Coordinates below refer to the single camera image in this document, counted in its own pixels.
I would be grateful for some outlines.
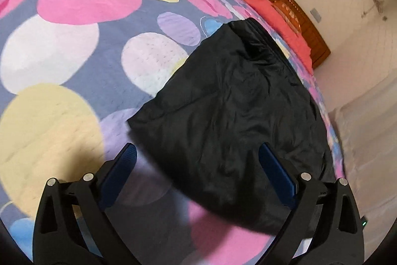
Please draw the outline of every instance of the silver screw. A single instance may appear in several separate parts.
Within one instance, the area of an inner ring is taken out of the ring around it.
[[[346,186],[346,185],[349,184],[348,181],[347,181],[345,178],[340,178],[340,179],[339,179],[339,183],[340,183],[341,185],[343,185],[343,186]]]
[[[309,173],[303,172],[300,177],[305,180],[305,181],[310,181],[312,179],[312,176]]]
[[[51,178],[47,181],[47,185],[50,187],[52,187],[55,183],[56,183],[56,179],[54,178]]]
[[[84,174],[84,176],[83,176],[83,180],[84,181],[91,181],[92,179],[94,178],[94,174],[92,174],[92,173],[87,173],[87,174]]]

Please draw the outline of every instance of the beige curtain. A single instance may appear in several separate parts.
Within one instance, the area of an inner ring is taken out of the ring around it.
[[[367,258],[397,217],[397,70],[330,116],[360,215],[368,218],[364,229]]]

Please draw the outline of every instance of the bedsheet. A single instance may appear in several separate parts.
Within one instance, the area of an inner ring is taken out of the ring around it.
[[[271,34],[318,104],[342,177],[315,78],[243,0],[0,0],[0,218],[30,258],[46,180],[74,181],[113,159],[131,141],[125,121],[199,43],[223,23],[248,17]],[[273,239],[190,201],[140,151],[106,213],[143,265],[254,264]],[[81,217],[78,223],[86,233]]]

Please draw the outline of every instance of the black cloth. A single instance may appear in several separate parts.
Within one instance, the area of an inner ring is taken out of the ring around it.
[[[128,123],[184,194],[256,231],[277,234],[289,213],[259,164],[263,142],[299,172],[335,181],[317,105],[251,18],[204,40]]]

